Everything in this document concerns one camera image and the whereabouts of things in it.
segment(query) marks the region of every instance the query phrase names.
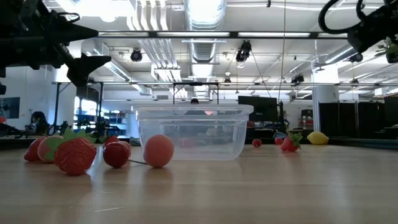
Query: cherry stem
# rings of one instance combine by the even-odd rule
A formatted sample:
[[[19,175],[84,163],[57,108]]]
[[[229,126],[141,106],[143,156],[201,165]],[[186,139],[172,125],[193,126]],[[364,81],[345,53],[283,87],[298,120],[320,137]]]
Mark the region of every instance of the cherry stem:
[[[130,161],[130,162],[135,162],[135,163],[138,163],[138,164],[144,164],[144,165],[147,165],[147,163],[146,163],[146,162],[134,161],[134,160],[132,160],[132,159],[128,159],[128,161]]]

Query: table surface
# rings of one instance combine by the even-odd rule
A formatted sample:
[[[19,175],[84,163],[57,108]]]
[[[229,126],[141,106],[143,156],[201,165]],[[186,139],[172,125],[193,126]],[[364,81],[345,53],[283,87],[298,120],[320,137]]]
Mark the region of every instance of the table surface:
[[[172,161],[87,175],[0,151],[1,223],[397,223],[398,152],[245,146],[234,161]]]

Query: lemon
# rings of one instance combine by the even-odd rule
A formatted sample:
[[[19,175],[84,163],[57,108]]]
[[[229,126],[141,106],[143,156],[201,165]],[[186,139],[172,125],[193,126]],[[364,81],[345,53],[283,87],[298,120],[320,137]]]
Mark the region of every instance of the lemon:
[[[329,138],[322,132],[314,131],[307,136],[307,139],[315,145],[325,145],[328,144]]]

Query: clear plastic container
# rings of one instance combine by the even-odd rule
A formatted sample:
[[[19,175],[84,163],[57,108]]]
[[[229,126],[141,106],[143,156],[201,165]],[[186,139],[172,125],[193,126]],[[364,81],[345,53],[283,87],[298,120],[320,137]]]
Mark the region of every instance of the clear plastic container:
[[[231,160],[242,152],[249,105],[136,105],[141,146],[156,134],[174,143],[173,160]]]

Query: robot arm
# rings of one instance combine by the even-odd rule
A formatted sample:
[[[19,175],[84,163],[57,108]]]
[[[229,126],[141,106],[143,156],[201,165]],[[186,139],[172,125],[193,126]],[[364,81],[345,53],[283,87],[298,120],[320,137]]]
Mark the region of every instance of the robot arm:
[[[398,52],[396,47],[395,35],[398,34],[398,2],[385,0],[384,5],[369,15],[365,15],[362,10],[363,0],[358,0],[356,14],[361,20],[358,24],[344,29],[330,29],[325,22],[325,15],[329,8],[339,0],[330,0],[319,13],[318,23],[323,32],[328,34],[347,34],[348,43],[358,52],[363,53],[368,48],[381,40],[387,40],[386,57],[389,63],[398,62]]]
[[[65,15],[76,19],[67,21]],[[79,19],[75,13],[49,12],[41,0],[0,1],[0,49],[7,55],[0,61],[0,77],[5,77],[6,67],[30,66],[38,70],[41,65],[60,68],[66,64],[71,82],[85,86],[88,75],[111,61],[111,57],[70,55],[69,42],[98,36],[97,30],[74,24]]]

